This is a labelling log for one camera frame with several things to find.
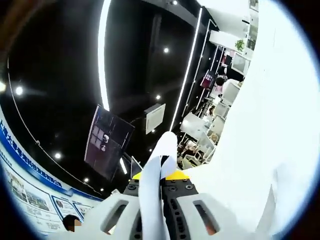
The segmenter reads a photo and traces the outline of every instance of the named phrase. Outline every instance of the ceiling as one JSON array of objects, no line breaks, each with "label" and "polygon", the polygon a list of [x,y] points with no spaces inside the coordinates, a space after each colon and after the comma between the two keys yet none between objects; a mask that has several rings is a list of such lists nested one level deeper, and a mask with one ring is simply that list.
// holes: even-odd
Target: ceiling
[{"label": "ceiling", "polygon": [[[84,163],[94,112],[97,104],[102,105],[97,53],[102,4],[103,0],[58,0],[38,10],[11,48],[9,69],[2,77],[9,83],[10,76],[12,92],[7,87],[0,101],[14,135],[37,162],[67,184],[94,196],[107,197],[116,188],[122,191],[130,174],[124,174],[119,167],[113,181],[108,182]],[[198,17],[199,9],[195,6],[184,7],[192,8],[190,12]],[[154,42],[155,16],[161,17],[161,23]],[[173,120],[194,32],[193,26],[181,18],[150,3],[111,1],[104,51],[108,101],[113,114],[135,127],[126,153],[141,165]],[[182,107],[175,119],[173,131],[178,138],[203,39],[204,35],[199,34]],[[215,50],[216,46],[206,43],[197,81],[210,67],[209,58],[213,58]],[[23,94],[17,95],[17,87],[23,88]],[[186,112],[198,103],[202,89],[199,84],[194,85]],[[39,148],[20,119],[12,94],[25,125],[45,152],[80,181],[89,178],[88,184],[95,191],[62,171]],[[144,110],[157,103],[166,104],[163,123],[146,135]],[[61,154],[61,159],[55,158],[56,153]]]},{"label": "ceiling", "polygon": [[197,0],[214,17],[219,30],[238,38],[245,38],[248,26],[242,20],[250,22],[248,0]]}]

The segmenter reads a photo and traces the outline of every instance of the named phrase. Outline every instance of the monitor screen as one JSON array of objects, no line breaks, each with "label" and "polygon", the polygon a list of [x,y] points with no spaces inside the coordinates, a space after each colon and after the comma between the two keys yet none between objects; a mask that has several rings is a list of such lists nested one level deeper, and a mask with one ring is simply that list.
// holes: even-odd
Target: monitor screen
[{"label": "monitor screen", "polygon": [[84,156],[96,172],[112,181],[134,127],[97,106]]}]

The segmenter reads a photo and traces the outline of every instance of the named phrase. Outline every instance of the ceiling vent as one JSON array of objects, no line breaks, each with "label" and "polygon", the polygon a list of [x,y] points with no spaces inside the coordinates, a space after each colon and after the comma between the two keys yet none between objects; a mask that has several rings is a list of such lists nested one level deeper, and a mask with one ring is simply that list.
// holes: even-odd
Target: ceiling vent
[{"label": "ceiling vent", "polygon": [[145,134],[149,134],[158,127],[164,120],[166,104],[157,103],[144,111],[145,114]]}]

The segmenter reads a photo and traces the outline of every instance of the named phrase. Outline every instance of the potted plant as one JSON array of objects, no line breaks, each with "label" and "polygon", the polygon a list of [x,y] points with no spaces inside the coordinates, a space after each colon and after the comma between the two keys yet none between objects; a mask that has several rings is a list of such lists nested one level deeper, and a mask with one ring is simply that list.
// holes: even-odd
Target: potted plant
[{"label": "potted plant", "polygon": [[242,52],[245,48],[245,42],[242,39],[240,39],[236,41],[235,47],[239,52]]}]

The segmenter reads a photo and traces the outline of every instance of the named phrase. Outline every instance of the poster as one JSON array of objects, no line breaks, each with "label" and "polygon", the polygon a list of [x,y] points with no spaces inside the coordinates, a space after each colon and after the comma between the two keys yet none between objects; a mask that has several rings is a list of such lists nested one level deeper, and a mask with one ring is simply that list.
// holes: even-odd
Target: poster
[{"label": "poster", "polygon": [[74,203],[73,204],[74,207],[78,210],[78,212],[81,214],[81,217],[84,219],[85,218],[85,215],[86,213],[92,209],[91,206],[88,206],[88,205],[83,205],[83,204],[80,204],[80,203]]},{"label": "poster", "polygon": [[214,76],[215,76],[215,73],[213,71],[209,71],[209,70],[206,71],[206,74],[204,75],[204,78],[200,84],[201,87],[205,89],[212,88],[216,82]]},{"label": "poster", "polygon": [[83,219],[77,212],[76,208],[67,199],[63,199],[57,196],[51,197],[61,219],[63,219],[67,215],[74,215],[77,216],[80,219],[80,221],[83,222]]},{"label": "poster", "polygon": [[50,195],[25,181],[4,162],[3,168],[9,190],[12,191],[18,206],[35,229],[43,235],[64,230],[65,227],[53,206]]},{"label": "poster", "polygon": [[134,127],[97,106],[89,132],[84,161],[112,181]]}]

